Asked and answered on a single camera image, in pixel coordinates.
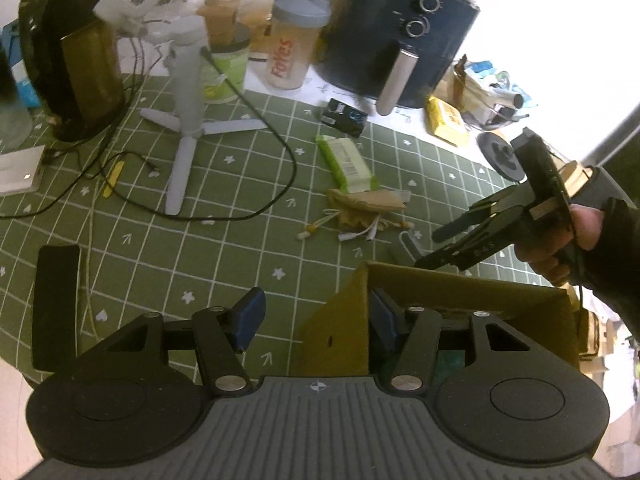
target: white tripod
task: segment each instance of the white tripod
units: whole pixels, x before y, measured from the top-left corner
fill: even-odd
[[[202,122],[205,104],[200,71],[204,59],[200,51],[209,47],[204,18],[178,18],[150,33],[143,24],[143,17],[159,1],[144,0],[136,6],[127,0],[100,0],[94,8],[94,13],[105,22],[153,44],[171,42],[165,64],[172,78],[170,89],[174,95],[175,115],[152,108],[143,108],[140,115],[180,133],[180,143],[175,153],[164,200],[164,211],[169,215],[177,215],[184,200],[200,136],[260,130],[266,125],[256,119]]]

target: black sleeve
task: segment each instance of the black sleeve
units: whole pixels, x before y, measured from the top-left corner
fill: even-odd
[[[615,310],[640,338],[640,218],[623,200],[610,198],[602,234],[584,252],[582,284]]]

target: crosshair logo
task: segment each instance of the crosshair logo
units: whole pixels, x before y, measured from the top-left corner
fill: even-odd
[[[326,390],[329,386],[324,384],[322,381],[316,381],[311,386],[309,386],[316,393],[320,393],[322,390]]]

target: small black box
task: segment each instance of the small black box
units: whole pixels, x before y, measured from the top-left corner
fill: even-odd
[[[322,111],[320,120],[351,137],[359,137],[367,123],[367,115],[348,104],[331,99]]]

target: hand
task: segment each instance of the hand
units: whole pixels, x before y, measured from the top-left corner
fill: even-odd
[[[600,239],[604,212],[577,204],[570,205],[570,212],[578,246],[591,251]],[[549,229],[542,238],[516,243],[516,256],[521,262],[530,264],[536,273],[548,279],[553,286],[560,286],[566,282],[570,270],[567,265],[560,264],[554,254],[573,238],[571,229],[557,225]]]

